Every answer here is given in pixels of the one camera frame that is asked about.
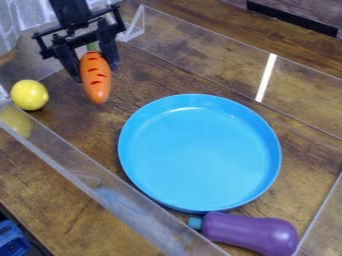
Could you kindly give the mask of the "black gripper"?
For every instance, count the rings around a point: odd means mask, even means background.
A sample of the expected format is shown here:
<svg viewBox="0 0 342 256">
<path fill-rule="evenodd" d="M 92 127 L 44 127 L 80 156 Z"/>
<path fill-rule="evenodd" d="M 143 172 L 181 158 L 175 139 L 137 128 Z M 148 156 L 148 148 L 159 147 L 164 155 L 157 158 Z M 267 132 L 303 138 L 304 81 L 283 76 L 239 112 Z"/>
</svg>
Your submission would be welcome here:
<svg viewBox="0 0 342 256">
<path fill-rule="evenodd" d="M 36 32 L 32 38 L 40 47 L 44 59 L 54 57 L 75 82 L 80 82 L 79 58 L 75 49 L 85 44 L 99 42 L 103 56 L 109 68 L 119 68 L 119 51 L 116 36 L 125 31 L 119 6 L 109 5 L 92 11 L 85 0 L 48 0 L 58 26 Z"/>
</svg>

